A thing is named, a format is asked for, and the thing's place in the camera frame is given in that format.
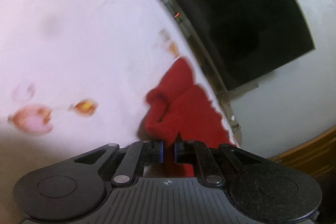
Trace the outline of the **brown wooden cabinet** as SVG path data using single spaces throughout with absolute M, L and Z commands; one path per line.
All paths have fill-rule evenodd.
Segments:
M 321 135 L 269 160 L 299 170 L 320 180 L 335 174 L 335 126 Z

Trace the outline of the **white floral bed sheet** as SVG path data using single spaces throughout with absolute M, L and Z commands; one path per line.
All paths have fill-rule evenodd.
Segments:
M 1 0 L 1 223 L 25 174 L 143 139 L 145 97 L 185 57 L 221 107 L 161 0 Z

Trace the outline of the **red small garment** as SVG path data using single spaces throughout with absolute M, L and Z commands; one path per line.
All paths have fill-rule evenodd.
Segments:
M 194 81 L 189 62 L 177 59 L 160 83 L 146 95 L 150 109 L 143 120 L 145 132 L 164 144 L 163 172 L 170 177 L 192 177 L 190 164 L 175 162 L 174 142 L 201 141 L 209 148 L 220 144 L 237 145 L 224 127 L 223 117 L 212 105 L 205 90 Z

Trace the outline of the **black wall television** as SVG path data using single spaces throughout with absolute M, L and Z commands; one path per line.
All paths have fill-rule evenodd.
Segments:
M 295 0 L 175 0 L 234 90 L 314 50 Z

